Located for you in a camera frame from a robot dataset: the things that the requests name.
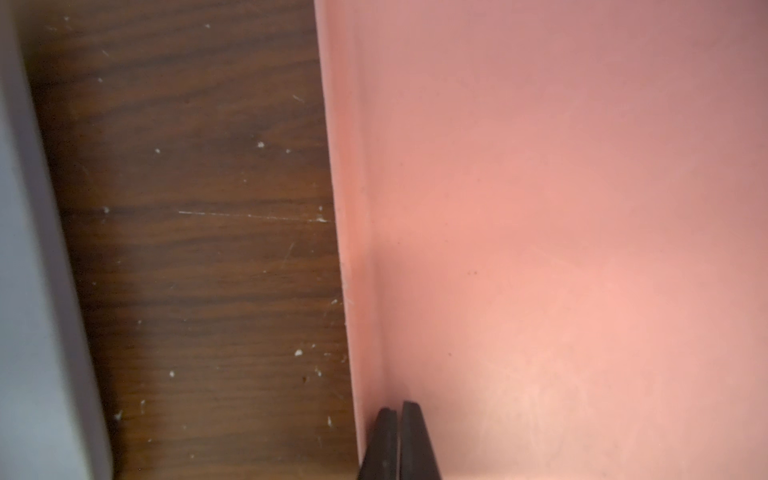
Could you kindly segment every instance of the wood grain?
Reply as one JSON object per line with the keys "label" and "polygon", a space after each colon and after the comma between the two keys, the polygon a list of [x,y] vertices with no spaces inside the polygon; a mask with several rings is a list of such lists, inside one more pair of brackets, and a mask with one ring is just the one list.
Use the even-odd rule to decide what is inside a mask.
{"label": "wood grain", "polygon": [[24,17],[117,478],[352,478],[312,2]]}

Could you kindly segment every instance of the scratch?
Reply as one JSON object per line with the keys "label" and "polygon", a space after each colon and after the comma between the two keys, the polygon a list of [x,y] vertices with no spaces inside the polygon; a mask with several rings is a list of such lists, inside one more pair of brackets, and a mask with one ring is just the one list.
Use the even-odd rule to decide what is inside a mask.
{"label": "scratch", "polygon": [[286,256],[283,257],[283,263],[280,265],[280,268],[284,268],[286,266],[286,262],[288,261],[288,257],[290,257],[291,250],[296,246],[296,242],[293,242],[290,244],[290,247],[288,247],[288,251],[286,252]]}
{"label": "scratch", "polygon": [[315,219],[309,218],[295,218],[295,217],[275,217],[272,215],[251,215],[251,214],[219,214],[217,212],[188,212],[185,210],[179,210],[179,214],[182,215],[209,215],[211,217],[243,217],[243,218],[256,218],[258,220],[283,220],[287,222],[307,222],[307,223],[328,223],[329,220],[326,220],[322,217],[317,217]]}

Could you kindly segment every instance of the black plastic piece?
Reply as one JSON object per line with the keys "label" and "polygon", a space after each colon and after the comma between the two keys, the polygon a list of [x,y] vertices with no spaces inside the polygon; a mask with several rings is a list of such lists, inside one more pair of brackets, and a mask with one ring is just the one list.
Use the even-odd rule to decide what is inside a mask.
{"label": "black plastic piece", "polygon": [[400,480],[440,480],[427,424],[418,403],[402,404]]}
{"label": "black plastic piece", "polygon": [[358,480],[397,480],[397,412],[379,410]]}
{"label": "black plastic piece", "polygon": [[[402,404],[399,450],[400,480],[441,480],[427,425],[418,403]],[[397,413],[391,409],[381,409],[357,475],[358,480],[397,480],[397,459]]]}

